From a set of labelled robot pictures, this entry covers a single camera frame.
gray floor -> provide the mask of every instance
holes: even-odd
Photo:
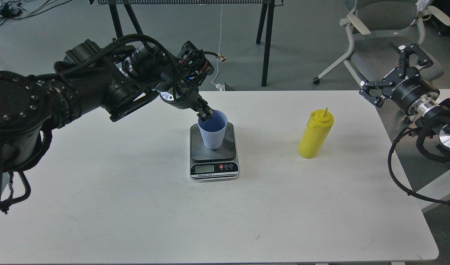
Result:
[[[30,11],[43,2],[23,2],[23,6]],[[215,82],[226,82],[237,91],[345,89],[357,93],[359,87],[343,65],[324,77],[320,85],[312,84],[313,77],[346,50],[346,34],[338,25],[348,13],[344,1],[288,0],[284,3],[275,10],[268,86],[265,88],[260,86],[264,45],[255,44],[260,6],[223,5],[220,52],[227,56],[227,61],[219,64]],[[156,38],[172,53],[179,52],[187,40],[199,49],[218,50],[220,5],[136,5],[134,10],[144,33]],[[126,12],[120,9],[119,13],[124,33],[133,33]],[[424,47],[445,69],[445,74],[434,85],[449,89],[450,37],[438,36],[429,21],[426,25]],[[416,36],[417,31],[415,27],[409,27],[399,33]],[[90,6],[87,1],[76,0],[38,17],[6,22],[0,28],[0,69],[23,75],[49,73],[53,63],[63,59],[66,50],[85,39],[89,38],[102,47],[114,36],[107,6]],[[213,77],[208,77],[201,90],[215,90],[215,86],[209,83]],[[364,100],[355,103],[341,99],[341,102],[354,104],[355,108],[358,104],[368,104]],[[390,103],[385,104],[380,115],[389,136],[394,138],[402,117]],[[402,141],[397,154],[415,190],[446,169],[421,157],[413,139]],[[440,254],[437,260],[423,264],[450,265],[450,208],[439,206],[425,217]]]

white cable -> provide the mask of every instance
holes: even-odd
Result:
[[[221,10],[220,10],[220,41],[218,42],[218,54],[220,54],[220,45],[222,44],[222,14],[224,10],[224,5],[222,4]],[[217,79],[218,76],[218,58],[217,58],[217,73],[215,74],[215,78],[210,81],[211,84],[214,84],[215,87],[218,87],[218,84],[215,84],[214,81]]]

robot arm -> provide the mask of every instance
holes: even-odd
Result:
[[[426,137],[439,134],[441,144],[450,151],[450,99],[436,102],[439,90],[420,75],[420,69],[433,65],[432,60],[414,43],[400,46],[398,67],[390,71],[381,81],[361,82],[361,94],[371,104],[382,107],[385,99],[395,102],[407,116],[420,115],[415,122],[419,137],[417,148],[424,156],[439,162],[447,159],[428,153],[423,142]],[[417,67],[410,67],[409,57],[417,55]]]
[[[392,180],[405,191],[407,195],[429,202],[450,205],[449,200],[439,200],[429,198],[410,188],[404,186],[395,177],[392,171],[391,160],[397,143],[405,136],[418,136],[416,147],[426,158],[440,163],[450,163],[450,99],[445,99],[439,104],[436,99],[439,97],[439,90],[435,89],[421,75],[419,70],[432,66],[432,60],[416,45],[409,47],[400,46],[398,67],[390,71],[381,81],[364,81],[365,77],[360,74],[361,90],[359,93],[371,104],[382,107],[385,99],[392,99],[400,110],[407,115],[406,121],[411,121],[419,114],[416,120],[416,128],[404,128],[392,143],[389,151],[388,166]],[[418,56],[417,67],[409,66],[410,55]],[[432,154],[423,146],[427,137],[431,138],[435,134],[439,135],[439,144],[436,146],[440,155]]]
[[[138,41],[142,44],[137,49],[126,46]],[[134,34],[102,49],[86,40],[55,63],[55,74],[24,77],[0,71],[0,210],[6,212],[28,198],[30,186],[23,171],[35,166],[48,150],[52,129],[91,110],[102,107],[116,122],[160,97],[208,119],[213,110],[198,93],[214,71],[205,53],[186,42],[174,56],[153,38]],[[1,201],[6,184],[1,176],[12,179],[13,172],[20,174],[26,193],[18,198],[11,193]]]

digital scale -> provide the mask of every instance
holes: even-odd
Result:
[[[222,146],[215,150],[205,147],[198,125],[194,124],[191,126],[190,145],[190,174],[193,180],[228,180],[238,176],[240,170],[233,124],[227,123]]]

gray chair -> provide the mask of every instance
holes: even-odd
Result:
[[[434,15],[444,24],[450,25],[450,18],[436,7],[429,6],[418,12],[416,2],[417,0],[356,0],[354,8],[340,20],[340,25],[345,27],[348,36],[348,50],[314,78],[313,83],[319,84],[322,77],[341,63],[344,63],[358,84],[361,83],[358,73],[369,81],[381,80],[398,65],[395,47],[415,42],[400,35],[370,37],[372,32],[401,30],[416,22],[419,32],[416,43],[420,45],[425,38],[422,17]],[[360,40],[355,40],[356,34],[362,35],[358,37]],[[425,79],[432,81],[440,77],[444,70],[432,55],[426,53],[433,60],[433,66],[422,69],[420,73]],[[416,66],[416,56],[410,58],[410,66]]]

